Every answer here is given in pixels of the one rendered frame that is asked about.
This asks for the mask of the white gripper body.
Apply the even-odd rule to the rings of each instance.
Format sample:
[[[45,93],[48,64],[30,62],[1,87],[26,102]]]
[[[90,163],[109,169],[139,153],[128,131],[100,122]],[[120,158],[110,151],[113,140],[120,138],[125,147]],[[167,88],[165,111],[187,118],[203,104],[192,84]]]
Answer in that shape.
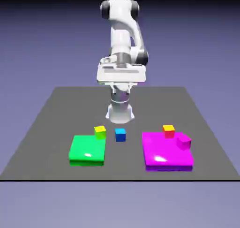
[[[116,63],[99,63],[97,81],[100,84],[144,83],[146,81],[146,67],[127,63],[126,68],[118,68]]]

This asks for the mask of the small lime green cube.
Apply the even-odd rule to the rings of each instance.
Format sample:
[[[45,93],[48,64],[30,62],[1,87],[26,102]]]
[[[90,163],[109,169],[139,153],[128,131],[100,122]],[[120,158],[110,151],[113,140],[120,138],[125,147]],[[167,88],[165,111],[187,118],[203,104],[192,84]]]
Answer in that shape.
[[[96,139],[106,139],[106,128],[104,125],[94,127]]]

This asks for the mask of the small blue cube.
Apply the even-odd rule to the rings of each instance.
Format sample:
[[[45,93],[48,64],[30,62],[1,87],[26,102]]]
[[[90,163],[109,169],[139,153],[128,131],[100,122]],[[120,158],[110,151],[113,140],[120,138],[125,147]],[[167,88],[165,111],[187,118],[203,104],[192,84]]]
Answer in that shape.
[[[126,141],[126,131],[124,128],[115,129],[115,139],[116,142],[125,142]]]

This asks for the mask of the small red cube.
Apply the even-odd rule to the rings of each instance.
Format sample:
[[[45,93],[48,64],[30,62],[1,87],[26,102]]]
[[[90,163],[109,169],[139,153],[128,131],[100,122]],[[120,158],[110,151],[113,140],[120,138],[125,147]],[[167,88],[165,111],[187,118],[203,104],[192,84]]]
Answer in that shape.
[[[165,138],[174,138],[175,128],[173,125],[163,125],[163,134]]]

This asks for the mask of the small magenta cube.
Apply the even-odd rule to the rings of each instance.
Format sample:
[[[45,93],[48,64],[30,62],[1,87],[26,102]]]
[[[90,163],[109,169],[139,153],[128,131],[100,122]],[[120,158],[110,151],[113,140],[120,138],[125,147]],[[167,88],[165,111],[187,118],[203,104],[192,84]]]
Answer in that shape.
[[[179,133],[176,139],[176,145],[182,150],[190,150],[192,140],[191,138],[183,133]]]

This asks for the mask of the large green box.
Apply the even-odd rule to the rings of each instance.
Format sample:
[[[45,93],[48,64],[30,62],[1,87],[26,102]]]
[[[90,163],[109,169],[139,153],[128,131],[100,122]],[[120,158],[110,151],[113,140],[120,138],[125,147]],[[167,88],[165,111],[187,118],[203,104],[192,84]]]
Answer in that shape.
[[[71,166],[103,166],[106,139],[95,135],[75,135],[69,150]]]

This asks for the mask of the large magenta box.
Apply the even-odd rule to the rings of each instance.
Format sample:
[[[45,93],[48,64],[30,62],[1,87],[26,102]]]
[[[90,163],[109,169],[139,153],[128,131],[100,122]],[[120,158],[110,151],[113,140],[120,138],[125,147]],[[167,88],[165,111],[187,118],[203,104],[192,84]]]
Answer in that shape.
[[[192,171],[194,158],[191,150],[176,145],[178,134],[165,138],[162,132],[142,133],[142,147],[147,171]]]

